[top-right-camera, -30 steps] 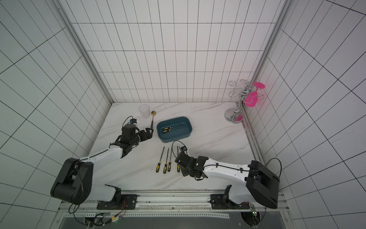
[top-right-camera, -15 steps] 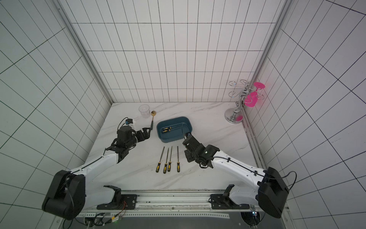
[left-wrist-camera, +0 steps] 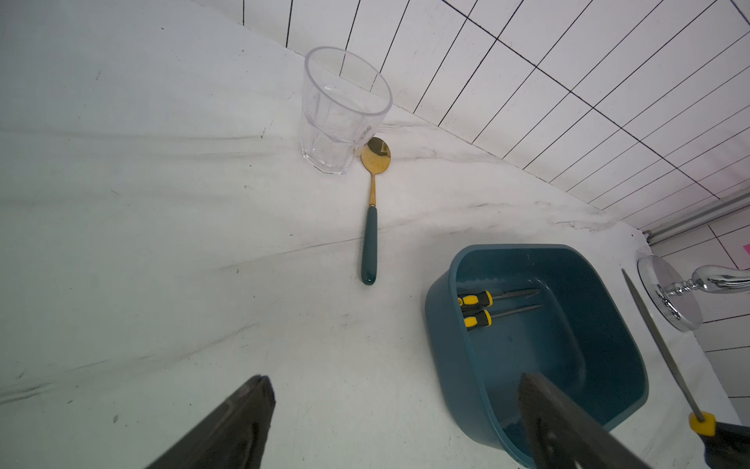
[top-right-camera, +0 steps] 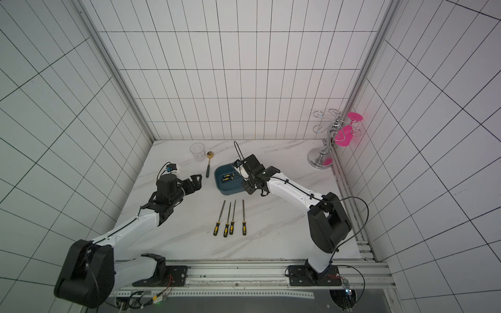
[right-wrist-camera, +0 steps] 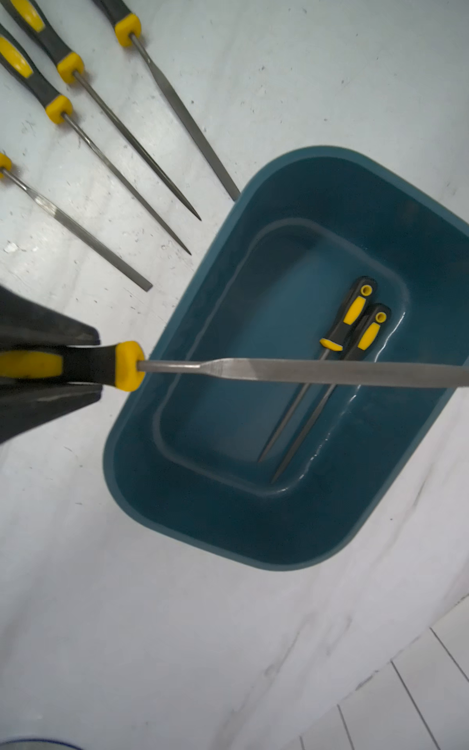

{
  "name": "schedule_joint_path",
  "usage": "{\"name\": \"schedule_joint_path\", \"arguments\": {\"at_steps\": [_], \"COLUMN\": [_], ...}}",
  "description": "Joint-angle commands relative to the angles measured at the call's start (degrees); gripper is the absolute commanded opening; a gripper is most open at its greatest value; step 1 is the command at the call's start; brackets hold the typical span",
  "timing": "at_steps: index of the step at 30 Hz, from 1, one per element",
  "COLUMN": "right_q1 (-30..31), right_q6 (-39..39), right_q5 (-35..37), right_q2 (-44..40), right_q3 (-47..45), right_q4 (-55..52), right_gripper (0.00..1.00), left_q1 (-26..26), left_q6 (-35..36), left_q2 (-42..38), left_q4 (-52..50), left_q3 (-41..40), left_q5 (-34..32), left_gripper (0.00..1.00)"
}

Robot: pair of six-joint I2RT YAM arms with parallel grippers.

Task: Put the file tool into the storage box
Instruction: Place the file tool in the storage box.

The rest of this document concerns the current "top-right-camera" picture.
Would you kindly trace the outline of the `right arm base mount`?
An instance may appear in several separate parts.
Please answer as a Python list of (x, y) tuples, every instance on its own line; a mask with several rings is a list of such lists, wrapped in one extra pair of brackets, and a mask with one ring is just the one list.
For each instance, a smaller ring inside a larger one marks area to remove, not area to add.
[(305, 262), (303, 266), (288, 266), (284, 275), (289, 279), (289, 285), (295, 287), (341, 286), (343, 284), (338, 267), (331, 263), (319, 273), (308, 262)]

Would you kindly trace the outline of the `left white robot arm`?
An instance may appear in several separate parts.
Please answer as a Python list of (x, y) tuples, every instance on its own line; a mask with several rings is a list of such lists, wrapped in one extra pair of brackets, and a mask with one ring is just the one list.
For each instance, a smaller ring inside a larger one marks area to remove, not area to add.
[(161, 286), (168, 278), (166, 259), (142, 252), (130, 260), (121, 255), (146, 233), (164, 223), (185, 196), (202, 187), (202, 175), (181, 180), (164, 173), (156, 181), (157, 190), (138, 213), (93, 240), (73, 243), (57, 278), (53, 294), (60, 299), (96, 309), (109, 295), (125, 286), (145, 282)]

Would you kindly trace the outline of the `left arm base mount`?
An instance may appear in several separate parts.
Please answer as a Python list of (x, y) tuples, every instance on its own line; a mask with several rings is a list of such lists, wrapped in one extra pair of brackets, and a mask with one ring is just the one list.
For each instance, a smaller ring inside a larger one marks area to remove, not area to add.
[(154, 260), (156, 267), (150, 277), (134, 282), (134, 287), (167, 287), (170, 280), (174, 287), (185, 285), (187, 266), (167, 266), (166, 258), (158, 254), (147, 253), (142, 254), (141, 257)]

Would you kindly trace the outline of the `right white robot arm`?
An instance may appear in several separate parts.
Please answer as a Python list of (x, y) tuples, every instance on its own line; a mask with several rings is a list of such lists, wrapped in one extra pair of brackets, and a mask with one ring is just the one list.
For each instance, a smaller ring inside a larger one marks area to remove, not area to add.
[(352, 223), (339, 197), (329, 192), (314, 192), (292, 181), (274, 166), (265, 167), (255, 155), (232, 163), (243, 178), (242, 187), (248, 194), (257, 190), (261, 196), (279, 196), (306, 212), (313, 250), (305, 267), (313, 275), (323, 275), (330, 267), (338, 246), (352, 231)]

